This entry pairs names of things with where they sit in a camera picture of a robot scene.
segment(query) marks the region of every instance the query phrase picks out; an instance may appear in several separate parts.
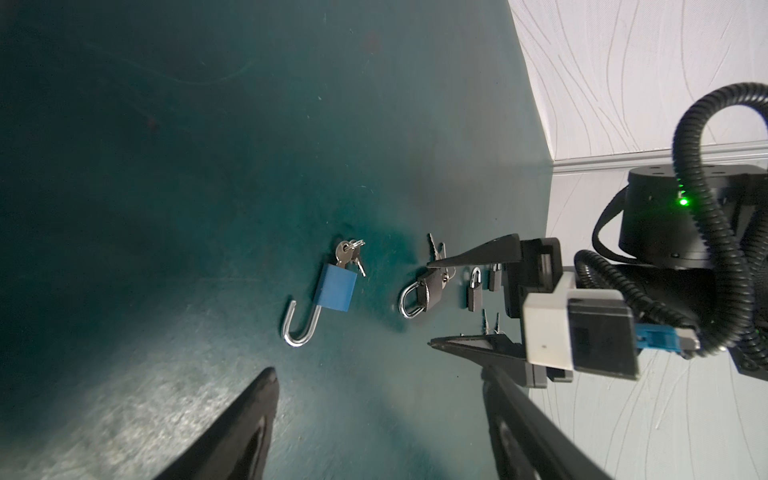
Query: textured wallpaper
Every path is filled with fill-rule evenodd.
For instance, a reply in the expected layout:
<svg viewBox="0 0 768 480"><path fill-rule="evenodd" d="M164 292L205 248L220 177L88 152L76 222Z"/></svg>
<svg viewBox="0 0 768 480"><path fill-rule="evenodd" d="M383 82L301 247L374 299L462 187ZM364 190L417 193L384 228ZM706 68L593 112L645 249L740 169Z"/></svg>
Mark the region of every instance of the textured wallpaper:
<svg viewBox="0 0 768 480"><path fill-rule="evenodd" d="M768 82L765 0L509 0L555 160L671 146L698 98ZM748 108L717 114L705 144L758 141Z"/></svg>

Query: white floor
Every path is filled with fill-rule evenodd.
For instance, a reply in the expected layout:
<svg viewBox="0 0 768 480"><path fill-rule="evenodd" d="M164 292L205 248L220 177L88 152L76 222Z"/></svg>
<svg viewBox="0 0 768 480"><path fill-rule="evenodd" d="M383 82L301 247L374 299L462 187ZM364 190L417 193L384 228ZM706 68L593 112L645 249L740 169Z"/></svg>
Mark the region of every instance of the white floor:
<svg viewBox="0 0 768 480"><path fill-rule="evenodd" d="M628 170L555 175L547 235L573 264ZM601 239L617 250L620 218ZM531 399L609 475L620 479L768 478L768 382L739 375L727 354L682 360L640 356L638 382L582 375Z"/></svg>

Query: silver key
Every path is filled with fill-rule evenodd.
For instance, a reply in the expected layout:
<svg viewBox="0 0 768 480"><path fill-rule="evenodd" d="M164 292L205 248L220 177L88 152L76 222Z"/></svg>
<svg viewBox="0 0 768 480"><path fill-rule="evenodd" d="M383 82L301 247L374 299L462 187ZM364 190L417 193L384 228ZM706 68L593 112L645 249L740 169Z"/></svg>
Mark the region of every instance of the silver key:
<svg viewBox="0 0 768 480"><path fill-rule="evenodd" d="M442 254L437 250L437 246L435 245L435 239L432 238L432 234L428 233L429 236L429 246L432 248L432 255L434 256L435 260L442 260L447 257L445 254L445 244L440 243L440 246L442 247ZM454 275L456 275L456 267L453 267L453 275L448 275L448 268L440 269L442 270L442 287L445 288L445 285L448 283L448 281L453 278Z"/></svg>
<svg viewBox="0 0 768 480"><path fill-rule="evenodd" d="M348 241L339 242L339 245L336 246L336 266L346 268L346 264L352 261L354 253L355 249L351 247Z"/></svg>
<svg viewBox="0 0 768 480"><path fill-rule="evenodd" d="M366 269L362 268L362 262L360 261L360 248L357 247L354 250L354 253L352 254L352 263L357 265L357 268L360 270L360 273L362 273L363 276L366 275Z"/></svg>

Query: blue connector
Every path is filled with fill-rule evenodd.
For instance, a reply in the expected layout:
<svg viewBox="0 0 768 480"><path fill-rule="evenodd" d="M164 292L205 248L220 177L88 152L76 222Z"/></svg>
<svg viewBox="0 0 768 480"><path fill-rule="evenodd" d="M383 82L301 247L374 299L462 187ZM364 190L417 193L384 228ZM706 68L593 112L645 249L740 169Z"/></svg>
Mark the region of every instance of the blue connector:
<svg viewBox="0 0 768 480"><path fill-rule="evenodd" d="M677 353L682 351L680 337L672 326L635 323L634 332L639 349L659 349Z"/></svg>

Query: black cylindrical motor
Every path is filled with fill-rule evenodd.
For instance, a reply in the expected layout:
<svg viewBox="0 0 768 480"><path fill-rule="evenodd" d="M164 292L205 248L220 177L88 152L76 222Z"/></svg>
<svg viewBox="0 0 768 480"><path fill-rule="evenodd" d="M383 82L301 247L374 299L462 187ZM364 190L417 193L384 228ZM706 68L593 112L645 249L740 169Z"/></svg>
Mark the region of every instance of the black cylindrical motor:
<svg viewBox="0 0 768 480"><path fill-rule="evenodd" d="M754 165L704 165L712 195L741 239L754 212L753 192L766 171ZM660 268L710 268L707 247L680 193L672 165L634 168L621 221L619 247Z"/></svg>

